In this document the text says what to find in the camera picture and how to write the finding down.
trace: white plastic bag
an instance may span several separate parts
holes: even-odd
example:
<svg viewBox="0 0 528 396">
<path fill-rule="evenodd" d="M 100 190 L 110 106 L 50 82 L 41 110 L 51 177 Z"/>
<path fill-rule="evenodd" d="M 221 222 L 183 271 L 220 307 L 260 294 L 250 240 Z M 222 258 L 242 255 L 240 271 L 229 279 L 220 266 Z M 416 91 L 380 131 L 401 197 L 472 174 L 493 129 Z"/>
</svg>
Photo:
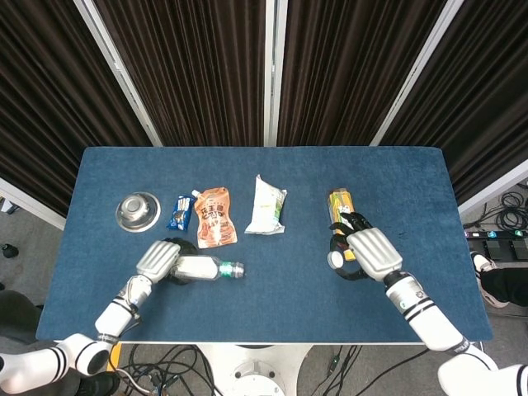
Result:
<svg viewBox="0 0 528 396">
<path fill-rule="evenodd" d="M 261 179 L 261 175 L 257 175 L 253 215 L 245 233 L 284 233 L 285 226 L 279 223 L 279 218 L 286 194 L 286 190 L 279 190 L 267 184 Z"/>
</svg>

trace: blue snack bag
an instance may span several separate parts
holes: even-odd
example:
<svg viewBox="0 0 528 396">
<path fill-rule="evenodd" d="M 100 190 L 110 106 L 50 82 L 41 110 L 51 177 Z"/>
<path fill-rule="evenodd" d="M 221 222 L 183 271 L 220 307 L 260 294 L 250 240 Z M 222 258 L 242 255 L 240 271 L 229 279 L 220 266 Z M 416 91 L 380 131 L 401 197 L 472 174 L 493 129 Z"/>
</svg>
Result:
<svg viewBox="0 0 528 396">
<path fill-rule="evenodd" d="M 196 198 L 194 196 L 178 196 L 167 228 L 187 231 L 189 220 L 191 220 L 192 206 L 195 204 L 195 201 Z"/>
</svg>

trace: table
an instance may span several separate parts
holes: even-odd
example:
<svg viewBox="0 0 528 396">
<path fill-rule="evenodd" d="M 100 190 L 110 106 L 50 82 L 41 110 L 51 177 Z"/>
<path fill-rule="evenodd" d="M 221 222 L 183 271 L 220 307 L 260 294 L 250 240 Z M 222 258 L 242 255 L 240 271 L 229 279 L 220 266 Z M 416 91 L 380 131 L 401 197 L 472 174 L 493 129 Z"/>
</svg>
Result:
<svg viewBox="0 0 528 396">
<path fill-rule="evenodd" d="M 284 234 L 244 234 L 255 176 L 285 188 Z M 157 239 L 196 242 L 166 229 L 178 194 L 226 186 L 238 243 L 206 254 L 246 265 L 242 280 L 176 286 L 162 282 L 126 333 L 138 342 L 402 343 L 418 338 L 372 280 L 350 282 L 327 264 L 328 191 L 345 187 L 356 209 L 382 229 L 454 325 L 470 340 L 491 329 L 474 279 L 464 230 L 437 148 L 88 148 L 82 158 L 39 339 L 81 332 L 135 273 Z M 120 200 L 134 191 L 159 198 L 160 220 L 143 233 L 116 223 Z"/>
</svg>

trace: orange pouch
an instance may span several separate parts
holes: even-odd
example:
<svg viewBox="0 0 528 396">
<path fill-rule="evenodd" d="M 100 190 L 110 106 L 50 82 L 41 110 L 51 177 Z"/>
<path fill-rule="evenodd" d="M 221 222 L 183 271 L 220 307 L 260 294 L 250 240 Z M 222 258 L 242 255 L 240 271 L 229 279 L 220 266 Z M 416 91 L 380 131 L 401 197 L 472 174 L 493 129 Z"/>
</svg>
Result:
<svg viewBox="0 0 528 396">
<path fill-rule="evenodd" d="M 229 191 L 225 187 L 205 190 L 196 197 L 195 211 L 200 219 L 198 248 L 237 242 L 237 231 L 229 218 L 229 205 Z"/>
</svg>

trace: dark curtain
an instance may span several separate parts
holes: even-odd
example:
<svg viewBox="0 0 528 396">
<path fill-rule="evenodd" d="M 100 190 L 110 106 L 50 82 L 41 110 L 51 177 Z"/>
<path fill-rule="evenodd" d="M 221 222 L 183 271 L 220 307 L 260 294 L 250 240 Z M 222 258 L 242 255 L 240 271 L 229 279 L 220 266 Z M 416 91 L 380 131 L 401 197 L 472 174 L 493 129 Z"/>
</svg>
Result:
<svg viewBox="0 0 528 396">
<path fill-rule="evenodd" d="M 61 215 L 87 146 L 150 145 L 71 1 L 0 2 L 0 177 Z"/>
<path fill-rule="evenodd" d="M 262 144 L 265 0 L 97 0 L 166 145 Z"/>
<path fill-rule="evenodd" d="M 527 22 L 466 0 L 381 142 L 442 148 L 459 203 L 528 159 Z"/>
<path fill-rule="evenodd" d="M 444 3 L 289 0 L 278 145 L 369 144 Z"/>
</svg>

